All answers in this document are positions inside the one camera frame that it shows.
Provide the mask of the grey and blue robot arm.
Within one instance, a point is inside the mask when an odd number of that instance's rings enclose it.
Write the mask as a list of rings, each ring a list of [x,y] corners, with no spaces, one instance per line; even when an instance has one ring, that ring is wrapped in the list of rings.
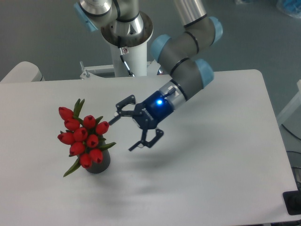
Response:
[[[152,147],[164,134],[158,124],[214,79],[206,61],[191,58],[222,37],[222,24],[207,15],[199,0],[176,0],[174,5],[183,34],[175,39],[160,35],[150,48],[154,61],[171,80],[141,103],[136,103],[134,96],[117,103],[110,121],[114,124],[121,117],[131,117],[137,123],[142,137],[135,147]],[[99,30],[110,44],[116,76],[146,75],[146,43],[152,36],[153,24],[139,9],[138,1],[79,0],[74,9],[88,30]]]

